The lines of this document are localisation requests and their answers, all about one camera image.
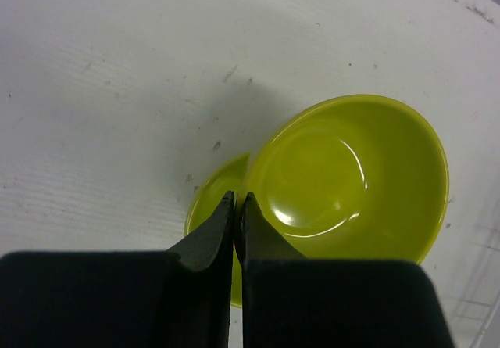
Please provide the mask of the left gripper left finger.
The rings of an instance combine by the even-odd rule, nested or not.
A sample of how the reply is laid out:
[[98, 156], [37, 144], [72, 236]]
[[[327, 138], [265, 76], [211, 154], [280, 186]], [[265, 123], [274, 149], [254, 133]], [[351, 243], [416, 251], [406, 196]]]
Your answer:
[[8, 253], [4, 347], [225, 347], [234, 194], [160, 251]]

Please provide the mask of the lime green bowl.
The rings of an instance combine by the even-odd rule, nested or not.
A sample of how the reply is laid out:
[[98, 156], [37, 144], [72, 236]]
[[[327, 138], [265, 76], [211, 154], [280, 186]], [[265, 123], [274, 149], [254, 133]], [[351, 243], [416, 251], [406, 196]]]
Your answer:
[[445, 217], [445, 149], [415, 109], [345, 95], [290, 119], [250, 157], [237, 204], [309, 258], [422, 262]]
[[236, 206], [236, 244], [233, 251], [232, 284], [230, 301], [233, 307], [242, 308], [242, 270], [239, 254], [244, 256], [243, 229], [242, 229], [242, 201], [238, 202], [238, 194], [241, 184], [247, 172], [250, 153], [243, 153], [229, 160], [221, 168], [215, 171], [200, 186], [195, 193], [195, 198], [188, 211], [184, 224], [184, 236], [188, 237], [193, 231], [201, 226], [220, 204], [221, 199], [227, 192], [234, 192]]

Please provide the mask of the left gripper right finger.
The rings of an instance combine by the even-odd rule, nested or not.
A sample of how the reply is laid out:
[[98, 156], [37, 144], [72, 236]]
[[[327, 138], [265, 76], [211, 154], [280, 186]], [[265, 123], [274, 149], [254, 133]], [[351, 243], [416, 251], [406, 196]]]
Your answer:
[[241, 208], [236, 251], [246, 347], [450, 347], [423, 269], [404, 260], [309, 259], [266, 220]]

